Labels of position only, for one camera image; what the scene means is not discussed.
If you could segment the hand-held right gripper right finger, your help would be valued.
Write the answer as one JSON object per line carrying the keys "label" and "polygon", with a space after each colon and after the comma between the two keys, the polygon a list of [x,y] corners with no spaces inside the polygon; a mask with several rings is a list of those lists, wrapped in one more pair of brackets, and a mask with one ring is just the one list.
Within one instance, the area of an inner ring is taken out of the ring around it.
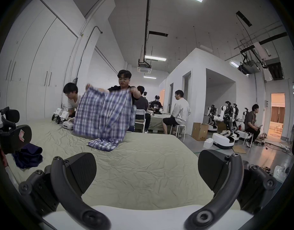
{"label": "hand-held right gripper right finger", "polygon": [[203,150],[198,159],[203,181],[214,193],[213,199],[185,221],[186,230],[213,227],[237,200],[242,212],[254,216],[272,199],[277,180],[258,165],[250,165],[238,153],[223,154]]}

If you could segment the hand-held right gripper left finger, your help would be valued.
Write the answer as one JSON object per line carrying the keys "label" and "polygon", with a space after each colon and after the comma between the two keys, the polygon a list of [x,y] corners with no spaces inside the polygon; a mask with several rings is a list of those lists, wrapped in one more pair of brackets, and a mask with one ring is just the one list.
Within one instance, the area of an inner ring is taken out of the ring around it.
{"label": "hand-held right gripper left finger", "polygon": [[55,156],[44,171],[36,170],[19,184],[19,193],[32,211],[41,217],[56,212],[61,204],[71,217],[87,229],[109,230],[111,222],[108,217],[82,200],[96,172],[92,153],[82,152],[65,160]]}

